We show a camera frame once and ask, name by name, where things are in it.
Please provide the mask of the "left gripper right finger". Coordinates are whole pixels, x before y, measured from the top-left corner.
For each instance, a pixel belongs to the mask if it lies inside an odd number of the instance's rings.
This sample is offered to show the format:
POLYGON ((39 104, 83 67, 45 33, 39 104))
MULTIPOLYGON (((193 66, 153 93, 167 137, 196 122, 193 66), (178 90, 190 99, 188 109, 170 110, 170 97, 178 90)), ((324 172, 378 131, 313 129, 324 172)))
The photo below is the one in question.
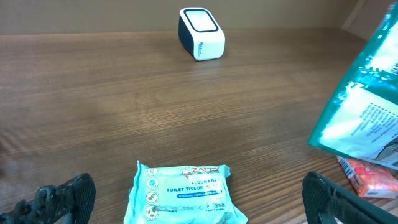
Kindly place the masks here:
POLYGON ((397 224, 397 217, 311 171, 302 182, 308 224, 397 224))

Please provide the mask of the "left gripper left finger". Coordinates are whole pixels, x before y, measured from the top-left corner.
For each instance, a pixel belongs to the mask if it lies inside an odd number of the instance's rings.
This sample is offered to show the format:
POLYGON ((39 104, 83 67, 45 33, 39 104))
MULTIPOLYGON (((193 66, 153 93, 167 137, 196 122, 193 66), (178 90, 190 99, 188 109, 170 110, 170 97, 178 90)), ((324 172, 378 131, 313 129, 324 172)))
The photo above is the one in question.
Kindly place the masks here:
POLYGON ((82 173, 61 185, 41 186, 34 199, 17 202, 13 210, 1 214, 1 224, 54 224, 65 215, 72 223, 89 223, 96 197, 95 183, 82 173))

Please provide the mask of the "small red snack box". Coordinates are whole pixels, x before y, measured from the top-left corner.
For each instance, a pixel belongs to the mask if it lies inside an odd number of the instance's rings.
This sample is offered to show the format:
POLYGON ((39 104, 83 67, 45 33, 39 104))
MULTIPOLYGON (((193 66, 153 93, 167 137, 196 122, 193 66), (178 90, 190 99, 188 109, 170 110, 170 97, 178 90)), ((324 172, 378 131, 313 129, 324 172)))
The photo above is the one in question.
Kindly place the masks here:
POLYGON ((384 167, 336 156, 344 173, 362 198, 397 198, 397 179, 384 167))

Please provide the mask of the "teal wet wipes pack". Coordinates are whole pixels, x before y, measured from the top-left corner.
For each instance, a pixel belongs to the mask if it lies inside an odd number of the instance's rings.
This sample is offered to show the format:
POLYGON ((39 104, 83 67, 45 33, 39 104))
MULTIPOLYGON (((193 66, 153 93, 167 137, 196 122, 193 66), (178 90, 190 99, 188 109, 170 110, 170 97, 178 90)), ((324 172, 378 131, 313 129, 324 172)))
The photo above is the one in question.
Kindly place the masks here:
POLYGON ((231 199, 227 165, 148 167, 137 163, 124 224, 245 224, 231 199))

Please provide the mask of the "green 3M gloves bag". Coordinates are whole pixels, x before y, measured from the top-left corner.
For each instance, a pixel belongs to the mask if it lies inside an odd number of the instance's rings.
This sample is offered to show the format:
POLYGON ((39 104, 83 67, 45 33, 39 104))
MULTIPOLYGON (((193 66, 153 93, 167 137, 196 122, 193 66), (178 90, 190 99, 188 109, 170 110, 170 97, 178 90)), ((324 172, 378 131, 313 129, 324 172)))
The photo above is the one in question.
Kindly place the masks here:
POLYGON ((337 86, 308 143, 397 169, 397 4, 337 86))

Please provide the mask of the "white barcode scanner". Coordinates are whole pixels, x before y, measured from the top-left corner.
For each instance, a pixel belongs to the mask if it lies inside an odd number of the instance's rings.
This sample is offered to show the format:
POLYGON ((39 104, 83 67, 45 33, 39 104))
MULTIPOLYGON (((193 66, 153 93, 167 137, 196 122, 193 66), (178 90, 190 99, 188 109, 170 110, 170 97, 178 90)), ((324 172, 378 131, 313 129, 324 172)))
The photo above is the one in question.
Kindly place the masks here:
POLYGON ((180 10, 178 37, 196 61, 214 60, 224 54, 224 32, 205 8, 188 7, 180 10))

